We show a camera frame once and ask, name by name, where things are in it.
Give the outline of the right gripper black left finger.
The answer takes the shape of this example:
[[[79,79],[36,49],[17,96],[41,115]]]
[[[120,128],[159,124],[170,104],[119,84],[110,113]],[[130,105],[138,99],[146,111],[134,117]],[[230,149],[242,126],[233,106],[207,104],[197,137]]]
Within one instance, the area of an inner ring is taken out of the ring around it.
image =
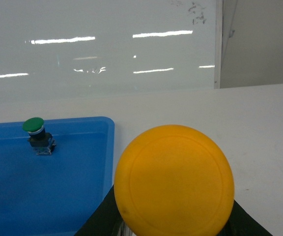
[[[115,201],[114,186],[75,236],[124,236],[124,221]]]

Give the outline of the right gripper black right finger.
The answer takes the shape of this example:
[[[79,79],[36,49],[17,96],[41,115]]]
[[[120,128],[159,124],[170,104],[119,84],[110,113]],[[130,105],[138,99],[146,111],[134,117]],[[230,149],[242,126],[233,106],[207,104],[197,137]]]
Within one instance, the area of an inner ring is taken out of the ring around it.
[[[256,222],[236,201],[230,217],[221,230],[222,236],[272,236]]]

